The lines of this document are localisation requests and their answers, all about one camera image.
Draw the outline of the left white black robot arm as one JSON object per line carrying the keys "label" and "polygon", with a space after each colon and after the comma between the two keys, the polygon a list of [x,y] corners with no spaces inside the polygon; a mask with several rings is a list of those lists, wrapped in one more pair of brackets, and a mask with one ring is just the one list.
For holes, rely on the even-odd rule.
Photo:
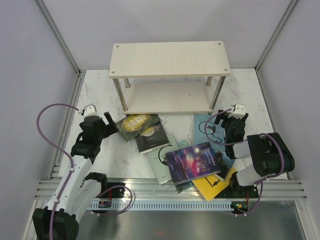
{"label": "left white black robot arm", "polygon": [[82,131],[70,152],[72,162],[46,206],[33,212],[37,239],[75,240],[90,203],[96,196],[103,198],[109,193],[106,174],[90,171],[102,141],[118,132],[110,113],[105,112],[104,117],[107,123],[95,110],[83,111],[83,122],[79,125]]}

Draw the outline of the purple Robinson Crusoe book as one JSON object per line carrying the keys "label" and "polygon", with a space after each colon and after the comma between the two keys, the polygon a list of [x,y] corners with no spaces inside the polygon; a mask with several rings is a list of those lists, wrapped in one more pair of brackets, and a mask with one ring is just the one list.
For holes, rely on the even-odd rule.
{"label": "purple Robinson Crusoe book", "polygon": [[174,185],[221,172],[215,151],[208,141],[168,152],[165,158]]}

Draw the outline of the green yellow fantasy book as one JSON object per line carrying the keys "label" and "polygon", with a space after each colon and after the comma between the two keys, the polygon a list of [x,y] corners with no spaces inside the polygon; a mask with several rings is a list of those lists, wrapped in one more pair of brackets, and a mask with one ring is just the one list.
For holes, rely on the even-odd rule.
{"label": "green yellow fantasy book", "polygon": [[160,121],[157,114],[130,114],[119,120],[116,127],[122,139],[129,142]]}

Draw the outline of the pale green G book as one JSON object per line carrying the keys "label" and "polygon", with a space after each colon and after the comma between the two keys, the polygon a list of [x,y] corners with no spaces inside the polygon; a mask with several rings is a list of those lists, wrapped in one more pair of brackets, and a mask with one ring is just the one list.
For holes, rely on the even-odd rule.
{"label": "pale green G book", "polygon": [[168,146],[163,146],[147,153],[149,163],[152,166],[160,185],[172,180],[166,159],[166,153],[170,153],[179,149],[175,137],[172,134],[168,134],[167,137],[169,140]]}

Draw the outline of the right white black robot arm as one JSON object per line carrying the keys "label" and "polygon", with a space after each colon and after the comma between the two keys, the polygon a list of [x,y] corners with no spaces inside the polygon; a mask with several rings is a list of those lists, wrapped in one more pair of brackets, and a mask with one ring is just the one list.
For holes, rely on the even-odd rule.
{"label": "right white black robot arm", "polygon": [[218,111],[214,123],[221,123],[224,129],[226,156],[231,160],[251,158],[252,164],[234,172],[229,180],[228,191],[234,197],[242,197],[246,190],[254,191],[255,185],[292,172],[295,160],[282,137],[277,132],[245,136],[246,120],[249,114],[235,116],[229,110]]}

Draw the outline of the black Moon and Sixpence book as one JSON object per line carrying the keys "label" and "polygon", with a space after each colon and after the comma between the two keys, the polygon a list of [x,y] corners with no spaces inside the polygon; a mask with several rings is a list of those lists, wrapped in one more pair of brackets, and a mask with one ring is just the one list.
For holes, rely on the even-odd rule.
{"label": "black Moon and Sixpence book", "polygon": [[170,144],[161,122],[149,127],[135,137],[138,152],[145,154]]}

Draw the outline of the teal ocean cover book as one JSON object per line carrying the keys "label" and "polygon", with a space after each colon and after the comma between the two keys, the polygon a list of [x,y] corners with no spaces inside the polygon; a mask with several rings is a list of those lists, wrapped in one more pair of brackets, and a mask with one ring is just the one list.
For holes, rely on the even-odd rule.
{"label": "teal ocean cover book", "polygon": [[[188,142],[186,140],[178,142],[177,145],[178,145],[179,149],[184,149],[184,148],[189,147],[189,144],[188,144]],[[177,192],[180,194],[180,193],[182,193],[182,192],[184,192],[184,191],[186,191],[186,190],[188,190],[188,189],[190,189],[190,188],[192,188],[194,186],[195,185],[194,185],[194,183],[192,181],[188,181],[188,182],[176,184],[175,188],[176,188]]]}

